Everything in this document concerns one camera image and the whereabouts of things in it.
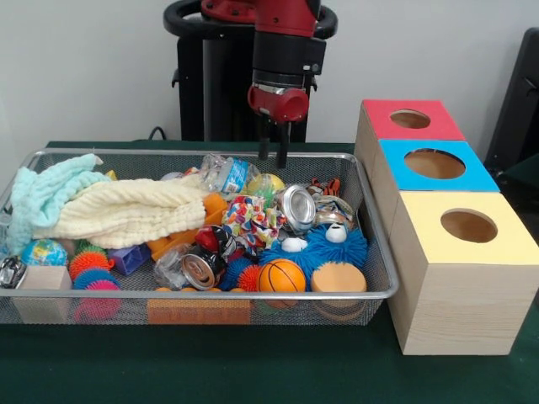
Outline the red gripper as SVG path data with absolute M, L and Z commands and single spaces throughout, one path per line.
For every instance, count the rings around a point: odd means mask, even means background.
M 248 90 L 248 104 L 257 114 L 264 114 L 278 124 L 279 150 L 277 167 L 286 168 L 290 143 L 291 123 L 302 121 L 308 112 L 309 98 L 300 88 L 277 88 L 263 84 L 252 84 Z M 259 159 L 266 160 L 269 155 L 269 121 L 259 117 Z

